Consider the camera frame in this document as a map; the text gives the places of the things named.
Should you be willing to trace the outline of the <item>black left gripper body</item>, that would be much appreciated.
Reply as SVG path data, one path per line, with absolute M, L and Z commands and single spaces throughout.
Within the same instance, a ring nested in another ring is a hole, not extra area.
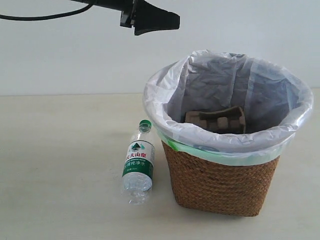
M 134 26 L 135 12 L 139 0 L 125 0 L 120 15 L 120 26 L 132 28 Z

